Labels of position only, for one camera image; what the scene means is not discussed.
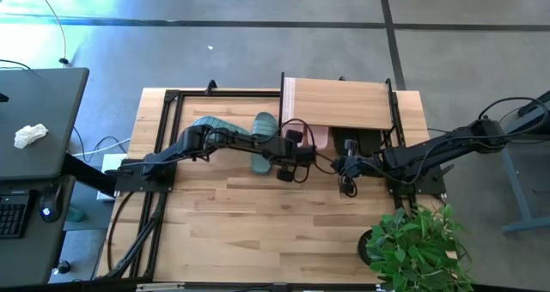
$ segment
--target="desk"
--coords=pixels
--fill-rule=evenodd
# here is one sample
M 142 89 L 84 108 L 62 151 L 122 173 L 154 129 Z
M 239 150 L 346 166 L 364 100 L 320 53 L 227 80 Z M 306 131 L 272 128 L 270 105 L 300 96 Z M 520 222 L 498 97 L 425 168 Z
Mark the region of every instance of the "desk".
M 165 90 L 144 89 L 130 158 L 143 158 L 153 150 Z M 406 143 L 429 139 L 419 92 L 398 91 L 397 96 Z M 276 116 L 278 108 L 277 98 L 188 97 L 180 132 L 207 115 L 250 129 L 257 113 Z M 167 130 L 164 148 L 169 135 Z M 335 157 L 332 137 L 328 145 L 322 153 Z M 163 219 L 155 281 L 379 282 L 376 273 L 361 262 L 356 248 L 364 231 L 378 223 L 382 214 L 394 212 L 385 179 L 356 179 L 358 195 L 348 198 L 339 194 L 335 175 L 312 167 L 306 183 L 284 183 L 275 178 L 274 171 L 271 176 L 254 175 L 250 156 L 222 149 L 211 156 L 210 163 L 179 163 Z M 327 162 L 321 158 L 318 162 L 328 169 Z M 143 194 L 134 194 L 121 211 L 113 234 L 114 263 L 136 237 L 143 199 Z M 419 195 L 418 201 L 431 208 L 440 205 L 430 196 Z M 146 247 L 142 268 L 148 253 Z M 98 275 L 105 273 L 104 248 Z
M 63 226 L 76 179 L 72 176 L 62 176 L 55 181 L 61 184 L 61 217 L 55 222 L 44 222 L 40 217 L 39 199 L 34 199 L 25 236 L 20 239 L 2 239 L 0 242 L 0 257 L 3 264 L 0 271 L 0 287 L 44 284 L 50 279 L 52 268 L 57 264 L 61 253 L 60 244 L 64 240 Z M 36 190 L 51 182 L 50 179 L 28 180 L 14 187 Z M 0 183 L 0 190 L 6 186 L 12 185 Z
M 23 238 L 0 240 L 0 286 L 47 283 L 63 244 L 74 178 L 113 193 L 114 178 L 66 154 L 88 75 L 86 68 L 0 70 L 0 92 L 9 97 L 0 103 L 0 192 L 39 191 L 59 175 L 64 185 L 60 219 L 43 222 L 35 199 Z M 37 124 L 49 130 L 47 135 L 24 149 L 15 148 L 15 133 Z

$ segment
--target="gray floor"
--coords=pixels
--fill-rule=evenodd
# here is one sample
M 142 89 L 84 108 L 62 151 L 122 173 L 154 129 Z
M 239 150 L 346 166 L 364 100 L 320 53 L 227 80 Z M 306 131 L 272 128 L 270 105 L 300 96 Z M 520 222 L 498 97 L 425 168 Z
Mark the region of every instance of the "gray floor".
M 6 8 L 49 14 L 40 0 L 4 0 Z M 63 15 L 219 21 L 382 22 L 380 0 L 51 0 Z M 548 24 L 548 0 L 389 0 L 394 22 Z M 244 27 L 65 27 L 67 57 L 91 70 L 76 127 L 87 149 L 105 135 L 131 135 L 144 87 L 278 87 L 289 76 L 382 81 L 394 78 L 385 30 Z M 59 67 L 56 26 L 0 24 L 1 58 Z M 428 125 L 453 129 L 496 99 L 548 90 L 549 32 L 397 31 L 407 89 L 420 90 Z M 517 104 L 499 106 L 499 119 Z M 78 144 L 73 137 L 73 151 Z M 512 151 L 518 170 L 540 166 L 544 144 Z M 101 155 L 92 163 L 101 164 Z M 480 283 L 550 289 L 550 229 L 504 235 L 519 219 L 499 155 L 455 160 L 445 182 L 449 201 L 470 234 L 463 236 Z M 547 179 L 526 186 L 544 189 Z M 535 195 L 544 213 L 547 197 Z M 79 237 L 88 238 L 85 234 Z M 81 257 L 68 238 L 64 254 Z M 99 241 L 87 245 L 89 256 Z M 86 258 L 91 265 L 92 259 Z

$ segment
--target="white paper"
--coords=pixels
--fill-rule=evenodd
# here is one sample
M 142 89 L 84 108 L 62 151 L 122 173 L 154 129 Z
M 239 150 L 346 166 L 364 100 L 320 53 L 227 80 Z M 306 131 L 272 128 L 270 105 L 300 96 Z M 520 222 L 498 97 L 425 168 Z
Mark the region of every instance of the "white paper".
M 47 133 L 48 130 L 43 124 L 38 124 L 35 126 L 27 125 L 15 133 L 14 146 L 18 149 L 23 149 L 25 146 L 33 143 L 37 139 L 45 137 Z

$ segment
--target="wooden tabletop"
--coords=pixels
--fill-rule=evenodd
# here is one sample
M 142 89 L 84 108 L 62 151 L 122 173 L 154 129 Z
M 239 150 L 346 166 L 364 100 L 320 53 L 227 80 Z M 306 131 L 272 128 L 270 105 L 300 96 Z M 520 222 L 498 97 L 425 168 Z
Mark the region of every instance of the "wooden tabletop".
M 143 158 L 152 152 L 165 90 L 144 89 L 128 151 L 130 158 Z M 406 144 L 428 139 L 419 92 L 396 93 Z M 168 124 L 172 124 L 173 112 Z M 188 97 L 180 131 L 208 115 L 251 130 L 259 112 L 277 117 L 278 99 Z M 328 145 L 322 153 L 335 157 L 332 137 Z M 222 149 L 211 156 L 210 163 L 178 164 L 162 225 L 155 281 L 379 282 L 357 256 L 357 242 L 382 214 L 394 212 L 384 179 L 358 178 L 358 195 L 348 198 L 339 194 L 336 176 L 314 167 L 306 183 L 284 183 L 275 178 L 275 168 L 270 176 L 253 174 L 250 161 L 248 153 Z M 329 169 L 328 162 L 321 158 L 318 162 Z M 134 194 L 121 212 L 113 235 L 114 263 L 136 237 L 143 199 L 144 194 Z M 439 205 L 431 197 L 418 196 L 418 200 L 430 207 Z M 104 248 L 98 275 L 107 273 L 106 256 Z

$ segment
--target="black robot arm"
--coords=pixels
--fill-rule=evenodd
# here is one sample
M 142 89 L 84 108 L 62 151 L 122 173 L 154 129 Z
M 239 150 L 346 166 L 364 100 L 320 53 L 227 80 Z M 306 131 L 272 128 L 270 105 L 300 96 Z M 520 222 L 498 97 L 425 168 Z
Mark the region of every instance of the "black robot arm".
M 183 159 L 208 161 L 210 154 L 218 149 L 237 149 L 262 155 L 271 164 L 281 167 L 277 177 L 284 181 L 294 179 L 294 167 L 309 167 L 315 164 L 315 149 L 297 147 L 303 135 L 297 131 L 288 131 L 287 137 L 256 137 L 230 131 L 226 128 L 214 129 L 209 125 L 194 125 L 181 133 L 178 142 L 158 154 L 144 157 L 142 175 L 155 178 L 162 173 L 166 164 Z
M 440 137 L 411 147 L 381 149 L 370 157 L 354 154 L 336 159 L 332 167 L 343 181 L 340 190 L 351 190 L 351 179 L 364 175 L 387 177 L 389 181 L 411 185 L 430 169 L 476 151 L 487 154 L 504 148 L 507 139 L 497 121 L 478 119 Z

